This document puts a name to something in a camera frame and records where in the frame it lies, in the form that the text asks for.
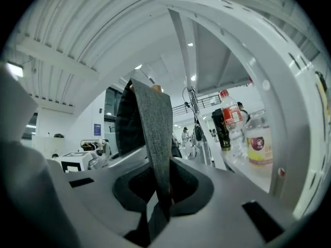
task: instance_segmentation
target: black slot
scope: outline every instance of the black slot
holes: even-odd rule
[[[279,32],[279,30],[270,22],[270,21],[268,21],[267,19],[263,19],[265,22],[267,22],[271,27],[273,27],[273,29],[286,41],[286,42],[289,42],[287,39],[286,39],[286,37],[284,37],[284,35],[281,33],[281,32]]]
[[[300,67],[300,65],[298,64],[298,62],[296,61],[296,59],[294,58],[294,56],[293,56],[291,53],[289,53],[289,56],[291,57],[292,60],[294,60],[295,65],[297,66],[297,68],[298,68],[299,70],[301,70],[301,67]]]
[[[307,206],[306,209],[305,209],[304,215],[305,215],[305,213],[307,212],[307,210],[308,210],[308,208],[309,208],[311,202],[312,202],[313,199],[315,198],[316,192],[317,192],[317,190],[319,189],[319,186],[320,186],[320,183],[321,183],[321,179],[322,179],[322,177],[320,177],[320,180],[319,180],[319,182],[318,182],[318,184],[317,184],[316,190],[315,190],[315,192],[314,192],[312,198],[310,199],[308,206]]]
[[[231,3],[229,1],[226,1],[226,0],[221,0],[221,1],[223,1],[223,2],[225,2],[227,4],[229,4],[229,5],[231,5]]]
[[[321,170],[323,170],[323,168],[324,168],[324,164],[325,164],[325,156],[324,156],[324,158],[323,158],[323,162],[322,162]]]
[[[311,189],[312,185],[314,184],[315,178],[316,178],[316,173],[314,174],[314,177],[312,178],[312,181],[311,181],[311,184],[310,184],[310,188],[309,189]]]
[[[284,230],[256,201],[243,204],[243,208],[265,242],[270,242],[284,232]]]
[[[323,99],[322,99],[322,96],[321,96],[321,92],[320,92],[320,89],[318,87],[318,85],[316,85],[316,88],[317,88],[317,91],[320,95],[320,99],[321,99],[321,104],[322,104],[322,115],[323,115],[323,130],[324,130],[324,141],[325,141],[325,138],[326,138],[326,132],[325,132],[325,115],[324,115],[324,103],[323,103]]]
[[[300,58],[301,58],[302,62],[305,64],[305,66],[307,66],[305,60],[301,56],[300,56]]]
[[[83,178],[83,179],[71,181],[71,182],[69,182],[69,184],[71,185],[72,188],[76,188],[76,187],[80,187],[81,185],[86,185],[86,184],[89,184],[92,182],[94,182],[93,179]]]

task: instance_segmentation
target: white curved frame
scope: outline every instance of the white curved frame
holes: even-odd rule
[[[274,166],[270,193],[274,193],[279,180],[278,168],[284,168],[280,199],[300,218],[317,189],[320,176],[317,170],[325,154],[320,144],[327,142],[322,131],[325,127],[322,112],[326,111],[309,61],[284,32],[240,4],[229,5],[221,0],[159,1],[171,15],[177,12],[189,17],[213,33],[233,51],[253,79],[272,132]],[[178,30],[181,23],[175,21],[174,25]],[[189,74],[185,37],[178,32],[177,35],[185,72]],[[269,90],[263,89],[264,80],[270,82]]]

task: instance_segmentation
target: gray fabric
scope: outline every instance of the gray fabric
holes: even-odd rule
[[[136,96],[130,85],[131,81],[122,93],[116,115],[115,135],[119,156],[145,145]]]
[[[160,202],[158,202],[154,207],[151,219],[148,223],[148,231],[151,242],[155,240],[155,238],[163,231],[167,224],[167,218],[164,216]]]
[[[163,210],[171,205],[170,154],[172,107],[170,97],[131,79],[138,104],[148,160],[157,181],[157,196]]]

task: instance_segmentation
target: white ceiling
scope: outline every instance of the white ceiling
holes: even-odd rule
[[[293,0],[230,0],[263,14],[284,30],[312,60],[325,48],[310,20]],[[198,92],[219,90],[245,77],[236,57],[212,34],[187,31],[198,60]],[[179,44],[167,10],[155,0],[37,0],[8,40],[3,58],[24,67],[19,82],[39,103],[81,113],[102,91],[123,88],[127,74],[141,72],[162,85],[173,106],[185,87]]]

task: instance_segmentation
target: window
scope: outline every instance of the window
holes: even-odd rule
[[[116,116],[119,101],[121,99],[122,93],[112,88],[106,90],[106,98],[104,100],[104,113],[110,116]]]

